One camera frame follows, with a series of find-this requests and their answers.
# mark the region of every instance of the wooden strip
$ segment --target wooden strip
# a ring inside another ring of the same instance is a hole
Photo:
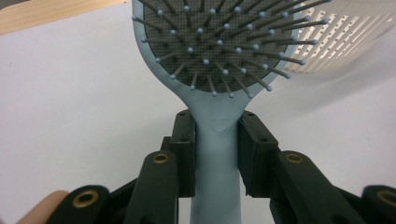
[[[32,0],[0,10],[0,35],[130,0]]]

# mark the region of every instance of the paddle brush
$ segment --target paddle brush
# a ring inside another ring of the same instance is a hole
[[[135,0],[134,34],[148,68],[196,121],[192,224],[241,223],[237,121],[298,45],[298,29],[328,23],[299,18],[318,0]]]

